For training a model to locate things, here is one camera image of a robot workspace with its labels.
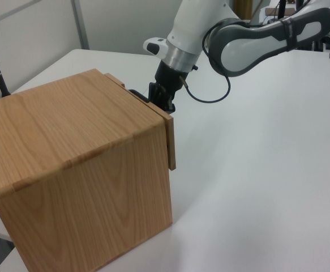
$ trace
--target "white arm segment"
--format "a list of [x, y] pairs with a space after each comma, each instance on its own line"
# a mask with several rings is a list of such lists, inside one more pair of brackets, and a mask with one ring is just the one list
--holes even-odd
[[239, 19], [227, 0], [184, 0], [167, 40], [152, 38], [143, 48], [174, 70], [190, 72], [202, 52], [204, 35], [224, 18]]
[[[308, 20], [309, 22], [299, 25], [301, 18], [303, 22]], [[220, 59], [228, 76], [236, 77], [244, 74], [262, 60], [294, 49], [289, 49], [288, 41], [278, 35], [281, 32], [284, 35], [284, 24], [290, 24], [291, 21], [295, 24], [290, 31], [297, 33], [298, 46], [302, 45], [302, 42], [311, 43], [321, 39], [330, 33], [330, 0], [311, 0], [298, 13], [282, 22], [257, 29], [247, 29], [247, 33], [244, 33], [244, 28], [239, 25], [224, 27], [218, 32], [217, 39], [211, 41], [209, 52], [215, 60]]]

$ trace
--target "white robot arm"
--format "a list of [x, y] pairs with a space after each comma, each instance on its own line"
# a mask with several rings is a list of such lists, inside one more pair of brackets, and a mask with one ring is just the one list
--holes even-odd
[[259, 28], [249, 28], [225, 0], [184, 0], [167, 39], [152, 38], [144, 49], [161, 59], [149, 100], [173, 112], [175, 92], [204, 49], [215, 71], [236, 77], [262, 60], [330, 33], [330, 0], [308, 0], [296, 14]]

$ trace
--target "wooden box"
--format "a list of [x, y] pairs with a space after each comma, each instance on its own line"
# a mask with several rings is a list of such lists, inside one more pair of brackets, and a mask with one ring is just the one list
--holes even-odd
[[0, 99], [0, 217], [29, 271], [95, 271], [172, 223], [173, 120], [97, 70]]

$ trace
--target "black cord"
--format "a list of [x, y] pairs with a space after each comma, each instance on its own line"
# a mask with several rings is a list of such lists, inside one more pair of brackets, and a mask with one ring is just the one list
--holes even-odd
[[[276, 18], [276, 13], [275, 13], [275, 11], [276, 11], [277, 7], [279, 6], [279, 4], [280, 4], [280, 1], [278, 2], [277, 6], [276, 6], [276, 7], [272, 10], [272, 12], [271, 12], [271, 14], [274, 12], [274, 19]], [[265, 18], [264, 18], [262, 24], [264, 24], [264, 22], [265, 22], [265, 20], [267, 19], [267, 17], [269, 17], [269, 16], [265, 16]]]
[[276, 11], [277, 11], [277, 8], [279, 7], [279, 5], [280, 5], [280, 1], [278, 2], [277, 6], [275, 8], [273, 20], [276, 19]]
[[215, 24], [213, 27], [211, 27], [208, 32], [206, 32], [205, 36], [203, 37], [203, 41], [202, 41], [202, 46], [203, 46], [203, 51], [204, 53], [206, 54], [206, 56], [209, 58], [210, 61], [212, 61], [216, 66], [217, 68], [221, 71], [221, 74], [225, 77], [227, 83], [228, 83], [228, 90], [226, 92], [226, 94], [219, 98], [219, 99], [216, 99], [216, 100], [210, 100], [210, 101], [207, 101], [207, 100], [202, 100], [202, 99], [198, 99], [196, 96], [194, 96], [191, 92], [190, 92], [190, 89], [188, 88], [188, 85], [186, 83], [186, 81], [180, 76], [180, 80], [182, 81], [187, 93], [193, 98], [195, 99], [196, 101], [198, 102], [201, 102], [201, 103], [206, 103], [206, 104], [212, 104], [212, 103], [217, 103], [217, 102], [220, 102], [221, 100], [224, 100], [229, 94], [230, 94], [230, 89], [232, 88], [232, 85], [230, 84], [230, 80], [229, 80], [229, 77], [226, 75], [226, 72], [224, 71], [224, 69], [209, 55], [209, 52], [207, 52], [206, 48], [205, 48], [205, 41], [207, 39], [207, 37], [210, 35], [210, 33], [215, 29], [217, 28], [218, 26], [220, 26], [222, 24], [222, 22], [219, 22], [217, 24]]
[[297, 10], [295, 11], [295, 13], [293, 13], [293, 15], [296, 14], [296, 13], [298, 13], [298, 12], [300, 12], [300, 10], [303, 9], [305, 6], [307, 6], [307, 4], [308, 4], [309, 2], [311, 2], [311, 0], [307, 0], [306, 2], [304, 2], [303, 5], [301, 5], [301, 6], [299, 7], [299, 9], [297, 9]]

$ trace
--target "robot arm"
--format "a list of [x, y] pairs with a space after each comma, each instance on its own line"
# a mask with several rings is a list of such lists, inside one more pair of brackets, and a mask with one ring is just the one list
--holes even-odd
[[266, 58], [321, 39], [330, 33], [330, 0], [310, 0], [296, 14], [264, 27], [247, 28], [224, 0], [183, 1], [167, 40], [152, 38], [144, 49], [161, 59], [149, 100], [174, 112], [175, 92], [182, 88], [207, 38], [215, 71], [236, 77]]

